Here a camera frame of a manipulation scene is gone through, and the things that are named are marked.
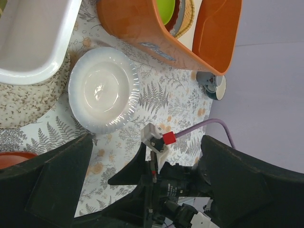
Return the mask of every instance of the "fern leaf print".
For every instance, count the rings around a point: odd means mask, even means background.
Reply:
[[[147,92],[143,88],[142,93],[140,93],[139,105],[151,114],[157,114],[161,108],[168,106],[168,97],[167,87],[163,90],[159,83],[158,86],[155,86],[151,81],[151,85],[147,85]]]
[[[67,123],[61,121],[58,116],[56,116],[56,123],[60,132],[61,139],[63,139],[65,142],[72,140],[72,128]]]

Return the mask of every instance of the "white baking dish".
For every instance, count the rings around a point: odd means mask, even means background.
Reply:
[[[30,85],[65,57],[81,0],[8,0],[0,18],[0,83]]]

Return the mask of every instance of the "orange plastic container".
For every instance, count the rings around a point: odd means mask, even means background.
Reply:
[[[242,0],[203,0],[193,51],[167,31],[156,0],[101,0],[97,13],[109,34],[156,59],[175,68],[210,71],[220,76],[232,60],[241,5]]]
[[[19,164],[37,155],[31,152],[0,152],[0,170]]]

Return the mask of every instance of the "ceramic plate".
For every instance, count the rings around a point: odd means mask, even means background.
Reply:
[[[93,133],[108,134],[133,117],[139,100],[139,78],[133,62],[111,47],[85,53],[74,66],[68,85],[71,109]]]
[[[25,126],[45,114],[62,94],[70,72],[67,53],[59,71],[34,85],[0,84],[0,129]]]

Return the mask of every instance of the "wall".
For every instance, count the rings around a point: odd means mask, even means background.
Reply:
[[[222,101],[210,118],[238,150],[304,172],[304,1],[243,0],[237,47]],[[207,134],[228,144],[222,127]]]

